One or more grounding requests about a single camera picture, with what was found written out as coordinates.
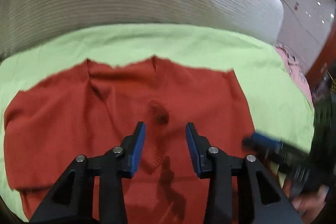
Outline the person's right hand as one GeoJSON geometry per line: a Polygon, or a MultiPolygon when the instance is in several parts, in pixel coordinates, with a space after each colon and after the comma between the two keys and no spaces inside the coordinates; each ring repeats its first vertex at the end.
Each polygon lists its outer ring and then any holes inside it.
{"type": "Polygon", "coordinates": [[[303,223],[312,223],[325,206],[329,188],[322,185],[317,192],[294,197],[291,203],[295,210],[302,214],[303,223]]]}

